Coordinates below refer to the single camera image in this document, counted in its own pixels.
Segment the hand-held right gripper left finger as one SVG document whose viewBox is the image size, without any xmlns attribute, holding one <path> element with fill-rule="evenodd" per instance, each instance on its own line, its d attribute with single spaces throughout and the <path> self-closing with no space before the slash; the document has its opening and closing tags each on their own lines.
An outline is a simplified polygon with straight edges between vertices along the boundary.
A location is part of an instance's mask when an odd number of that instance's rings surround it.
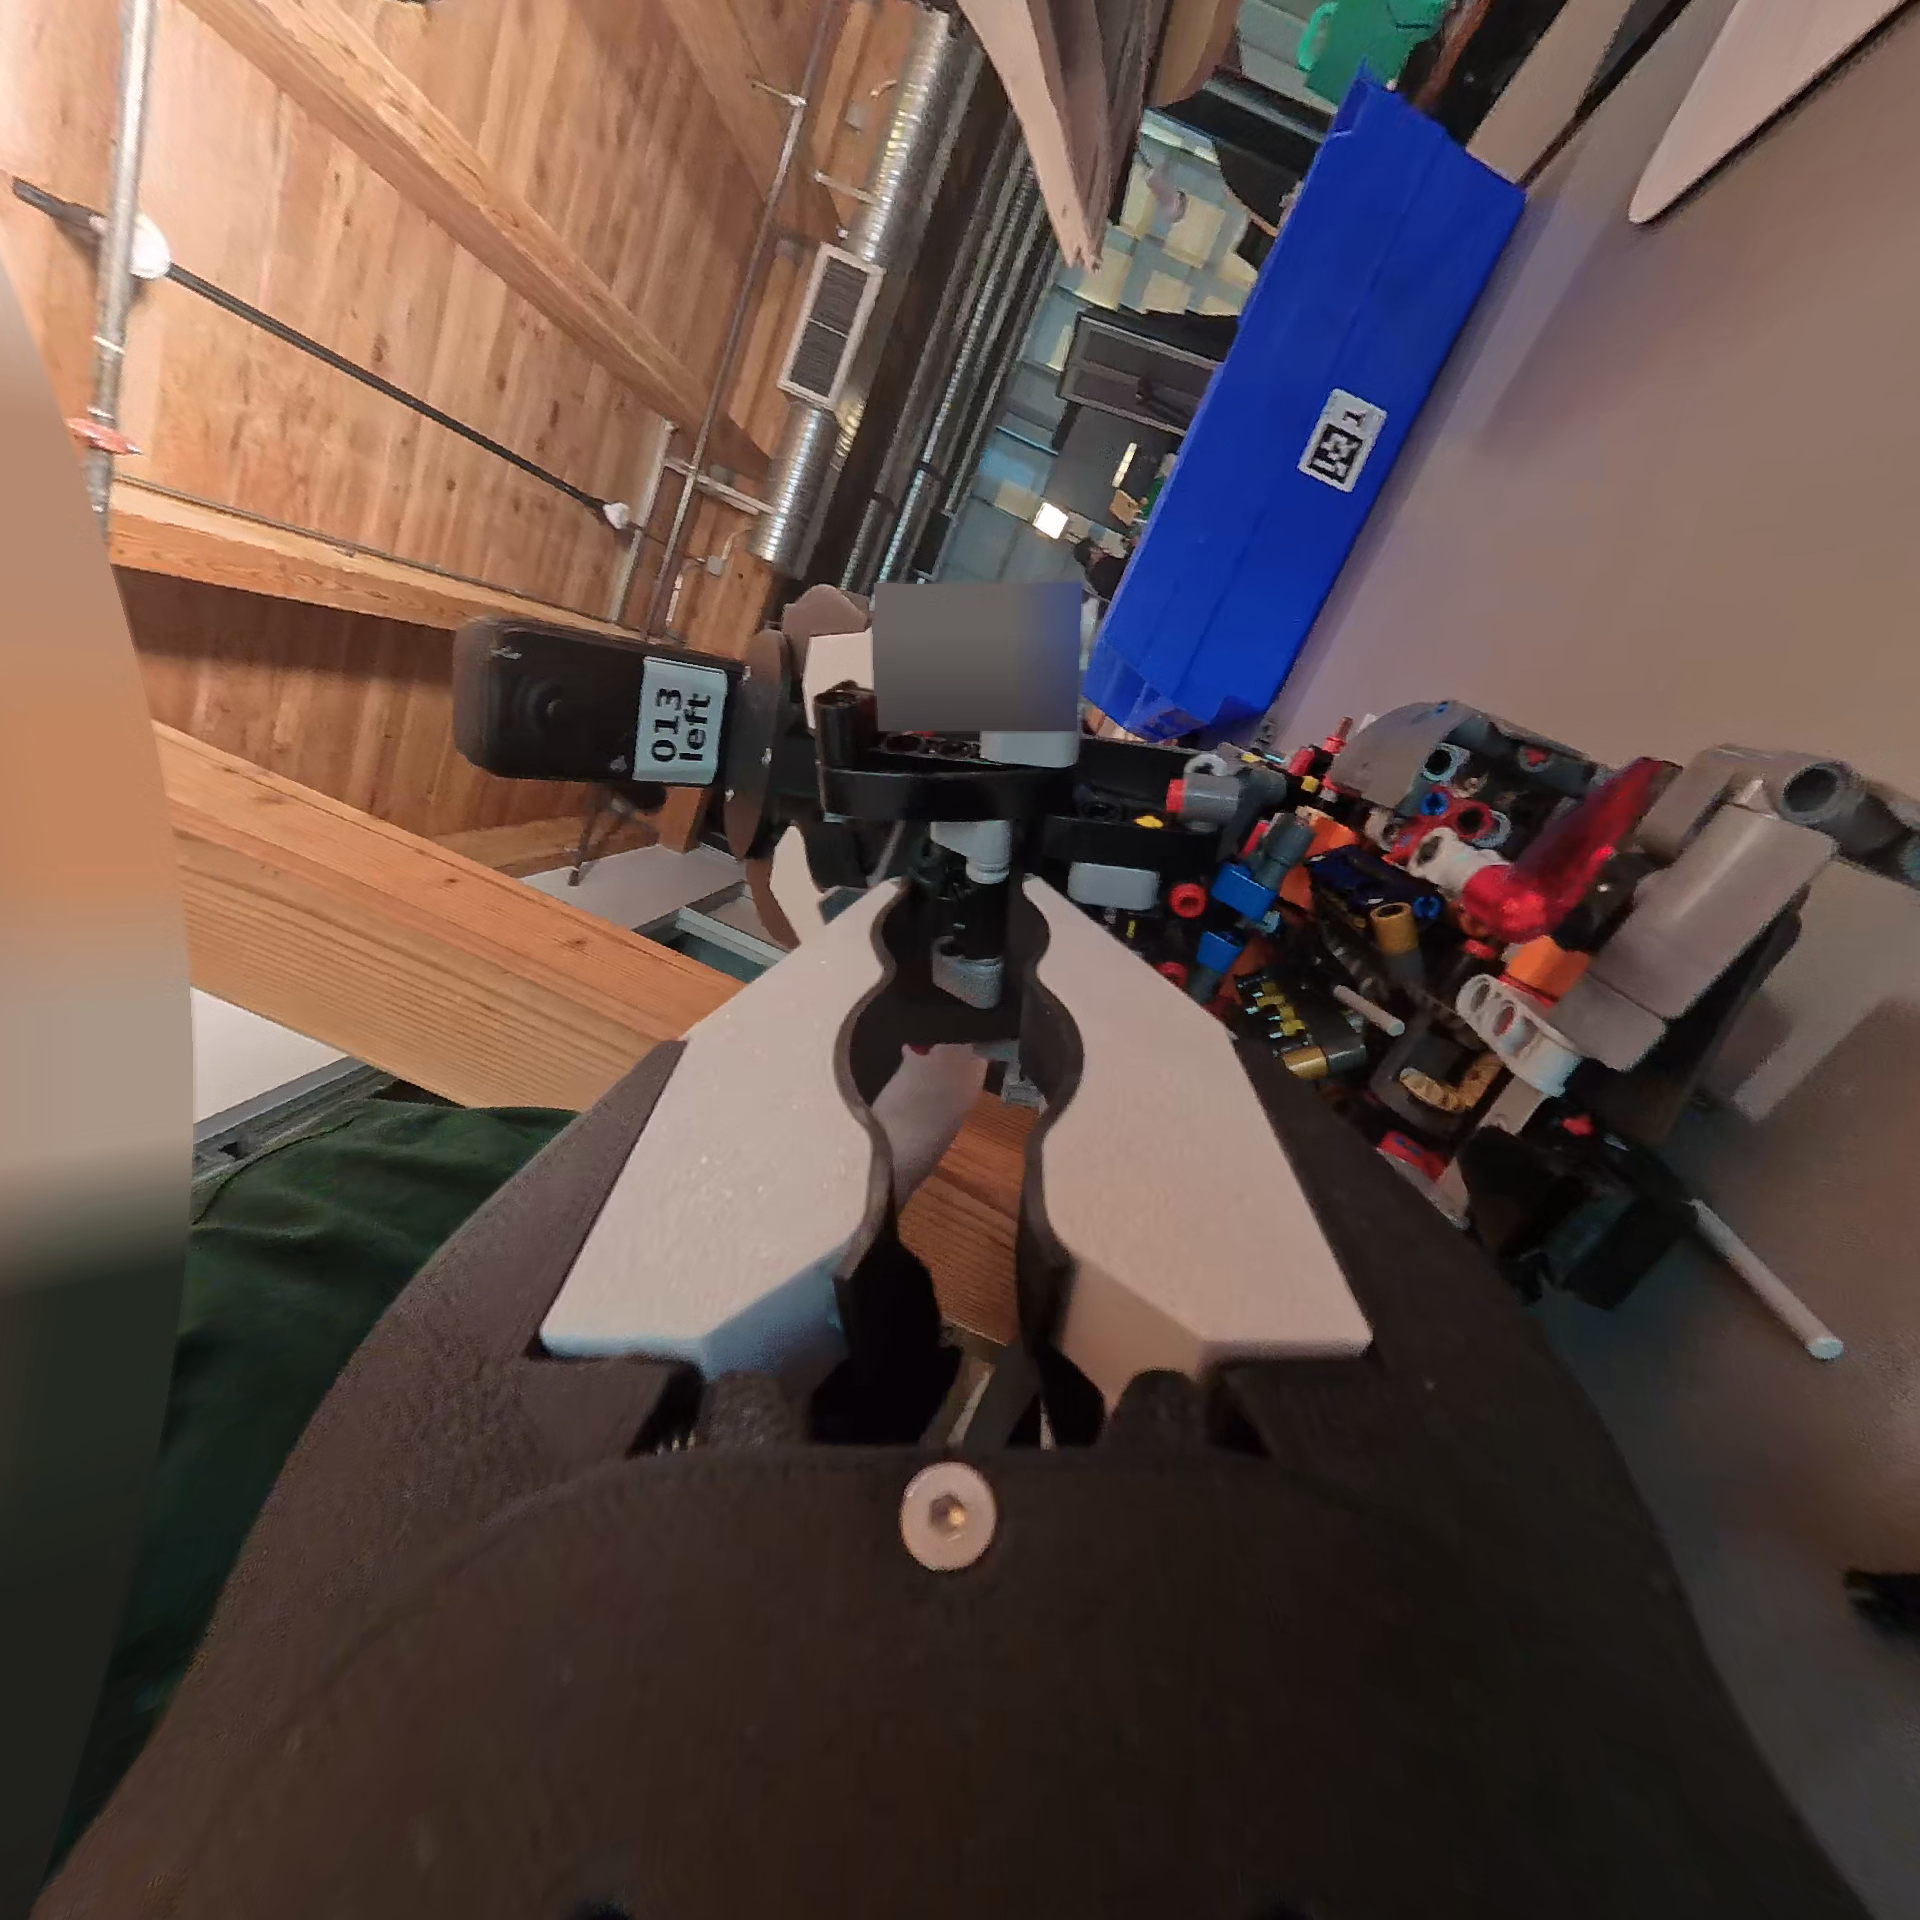
<svg viewBox="0 0 1920 1920">
<path fill-rule="evenodd" d="M 539 1323 L 563 1360 L 826 1373 L 837 1277 L 891 1200 L 847 1027 L 879 990 L 884 879 L 698 1021 Z"/>
</svg>

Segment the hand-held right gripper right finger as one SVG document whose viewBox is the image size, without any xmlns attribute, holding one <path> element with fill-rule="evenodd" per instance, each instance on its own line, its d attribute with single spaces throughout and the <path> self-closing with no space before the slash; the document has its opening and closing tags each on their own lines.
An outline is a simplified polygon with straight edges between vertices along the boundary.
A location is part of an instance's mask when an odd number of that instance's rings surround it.
<svg viewBox="0 0 1920 1920">
<path fill-rule="evenodd" d="M 1065 1259 L 1056 1349 L 1095 1388 L 1363 1353 L 1372 1327 L 1230 1031 L 1031 876 L 1026 1007 L 1061 1014 L 1037 1222 Z"/>
</svg>

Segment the black lego sub-assembly red pins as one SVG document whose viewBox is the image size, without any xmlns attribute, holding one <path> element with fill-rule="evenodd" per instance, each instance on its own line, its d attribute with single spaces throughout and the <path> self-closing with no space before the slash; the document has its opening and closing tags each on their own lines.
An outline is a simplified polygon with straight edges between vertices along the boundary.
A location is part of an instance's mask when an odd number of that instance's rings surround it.
<svg viewBox="0 0 1920 1920">
<path fill-rule="evenodd" d="M 1043 950 L 1026 898 L 1067 894 L 1074 867 L 1116 867 L 1120 914 L 1160 914 L 1212 870 L 1222 829 L 1184 822 L 1171 789 L 1185 758 L 1164 746 L 1043 732 L 891 732 L 870 688 L 813 700 L 819 812 L 882 844 L 893 886 L 875 919 L 879 1029 L 899 1043 L 1010 1043 Z"/>
</svg>

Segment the large lego vehicle model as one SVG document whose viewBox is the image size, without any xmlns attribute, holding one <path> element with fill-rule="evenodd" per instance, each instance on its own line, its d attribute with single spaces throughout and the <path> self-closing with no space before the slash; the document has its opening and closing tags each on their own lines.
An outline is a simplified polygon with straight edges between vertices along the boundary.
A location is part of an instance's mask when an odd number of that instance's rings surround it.
<svg viewBox="0 0 1920 1920">
<path fill-rule="evenodd" d="M 1657 1150 L 1813 882 L 1915 890 L 1915 800 L 1771 747 L 1612 767 L 1438 700 L 1287 759 L 1091 738 L 1027 852 L 1519 1298 L 1609 1310 L 1708 1227 Z"/>
</svg>

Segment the light grey lego axle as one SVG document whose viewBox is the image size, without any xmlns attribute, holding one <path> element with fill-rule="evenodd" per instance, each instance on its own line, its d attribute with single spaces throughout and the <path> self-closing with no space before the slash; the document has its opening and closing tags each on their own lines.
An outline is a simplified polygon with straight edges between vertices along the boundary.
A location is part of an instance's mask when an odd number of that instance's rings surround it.
<svg viewBox="0 0 1920 1920">
<path fill-rule="evenodd" d="M 1779 1274 L 1703 1200 L 1688 1201 L 1698 1238 L 1813 1362 L 1845 1355 L 1843 1339 L 1779 1277 Z"/>
</svg>

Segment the open lego instruction booklet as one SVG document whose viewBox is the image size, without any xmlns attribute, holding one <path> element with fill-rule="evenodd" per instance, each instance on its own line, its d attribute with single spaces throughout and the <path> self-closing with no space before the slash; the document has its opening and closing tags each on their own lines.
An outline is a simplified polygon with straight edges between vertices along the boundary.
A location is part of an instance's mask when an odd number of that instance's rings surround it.
<svg viewBox="0 0 1920 1920">
<path fill-rule="evenodd" d="M 1164 1 L 959 1 L 1017 120 L 1067 265 L 1100 264 L 1157 57 Z"/>
</svg>

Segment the plain blue plastic bin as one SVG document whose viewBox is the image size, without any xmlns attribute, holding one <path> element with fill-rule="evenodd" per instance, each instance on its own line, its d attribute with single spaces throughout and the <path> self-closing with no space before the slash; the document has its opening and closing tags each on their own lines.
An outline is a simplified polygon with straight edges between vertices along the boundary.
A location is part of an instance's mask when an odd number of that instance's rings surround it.
<svg viewBox="0 0 1920 1920">
<path fill-rule="evenodd" d="M 1131 661 L 1095 648 L 1086 665 L 1084 698 L 1113 722 L 1118 732 L 1149 746 L 1208 735 L 1218 722 L 1184 706 L 1176 696 L 1148 684 Z"/>
</svg>

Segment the white ceiling air vent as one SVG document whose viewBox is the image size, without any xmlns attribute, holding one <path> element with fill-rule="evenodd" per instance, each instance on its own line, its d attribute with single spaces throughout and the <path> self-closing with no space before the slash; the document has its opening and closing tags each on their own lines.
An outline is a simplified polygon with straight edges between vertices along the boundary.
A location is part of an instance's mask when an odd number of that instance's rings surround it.
<svg viewBox="0 0 1920 1920">
<path fill-rule="evenodd" d="M 827 243 L 816 247 L 779 368 L 784 395 L 819 410 L 837 406 L 884 282 L 886 271 L 870 259 Z"/>
</svg>

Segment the dark grey cabinet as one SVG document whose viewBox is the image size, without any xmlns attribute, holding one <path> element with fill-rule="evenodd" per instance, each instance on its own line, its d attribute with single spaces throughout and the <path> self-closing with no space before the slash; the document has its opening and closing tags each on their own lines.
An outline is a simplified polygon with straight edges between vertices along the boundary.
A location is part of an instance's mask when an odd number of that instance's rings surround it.
<svg viewBox="0 0 1920 1920">
<path fill-rule="evenodd" d="M 1072 320 L 1054 389 L 1065 406 L 1179 435 L 1222 358 L 1179 330 L 1167 333 L 1160 316 L 1086 306 Z"/>
</svg>

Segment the person's green shirt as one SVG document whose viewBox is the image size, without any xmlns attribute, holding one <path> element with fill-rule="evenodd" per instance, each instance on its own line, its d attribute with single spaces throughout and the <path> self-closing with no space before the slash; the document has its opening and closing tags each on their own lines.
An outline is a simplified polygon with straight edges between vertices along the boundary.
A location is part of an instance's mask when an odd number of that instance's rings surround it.
<svg viewBox="0 0 1920 1920">
<path fill-rule="evenodd" d="M 152 1499 L 49 1870 L 179 1690 L 347 1360 L 436 1250 L 572 1122 L 558 1108 L 357 1098 L 198 1185 Z"/>
</svg>

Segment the blue plastic bin with tag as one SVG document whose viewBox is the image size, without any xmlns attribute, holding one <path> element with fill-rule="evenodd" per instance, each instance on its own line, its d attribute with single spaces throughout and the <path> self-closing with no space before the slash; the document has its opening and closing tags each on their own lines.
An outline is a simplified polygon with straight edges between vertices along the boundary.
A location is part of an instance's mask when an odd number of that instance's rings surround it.
<svg viewBox="0 0 1920 1920">
<path fill-rule="evenodd" d="M 1212 734 L 1269 707 L 1521 209 L 1438 122 L 1354 82 L 1089 656 L 1121 656 Z"/>
</svg>

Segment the teal container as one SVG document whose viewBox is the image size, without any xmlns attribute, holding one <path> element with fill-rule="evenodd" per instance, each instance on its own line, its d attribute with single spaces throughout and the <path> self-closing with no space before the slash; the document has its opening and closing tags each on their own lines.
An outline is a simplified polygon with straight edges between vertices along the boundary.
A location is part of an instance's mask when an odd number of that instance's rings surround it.
<svg viewBox="0 0 1920 1920">
<path fill-rule="evenodd" d="M 1445 1 L 1322 1 L 1308 16 L 1295 51 L 1301 82 L 1333 105 L 1359 76 L 1395 84 L 1445 9 Z"/>
</svg>

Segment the white book stand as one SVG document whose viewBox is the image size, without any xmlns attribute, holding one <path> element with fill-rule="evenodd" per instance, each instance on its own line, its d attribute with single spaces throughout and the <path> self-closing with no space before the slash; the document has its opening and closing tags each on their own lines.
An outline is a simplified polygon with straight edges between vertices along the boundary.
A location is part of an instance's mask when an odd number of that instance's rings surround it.
<svg viewBox="0 0 1920 1920">
<path fill-rule="evenodd" d="M 1651 148 L 1626 219 L 1644 228 L 1743 149 L 1908 1 L 1738 1 Z"/>
</svg>

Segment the silver air duct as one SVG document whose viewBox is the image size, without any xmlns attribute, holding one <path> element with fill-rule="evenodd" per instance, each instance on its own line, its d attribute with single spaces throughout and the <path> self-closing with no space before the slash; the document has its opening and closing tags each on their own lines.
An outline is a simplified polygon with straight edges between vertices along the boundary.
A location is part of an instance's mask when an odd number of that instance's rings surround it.
<svg viewBox="0 0 1920 1920">
<path fill-rule="evenodd" d="M 790 577 L 803 573 L 810 562 L 856 439 L 981 63 L 975 40 L 951 7 L 909 3 L 907 11 L 904 63 L 875 100 L 875 151 L 852 228 L 823 242 L 882 267 L 884 282 L 836 406 L 785 395 L 787 416 L 767 478 L 766 509 L 749 541 L 759 562 Z"/>
</svg>

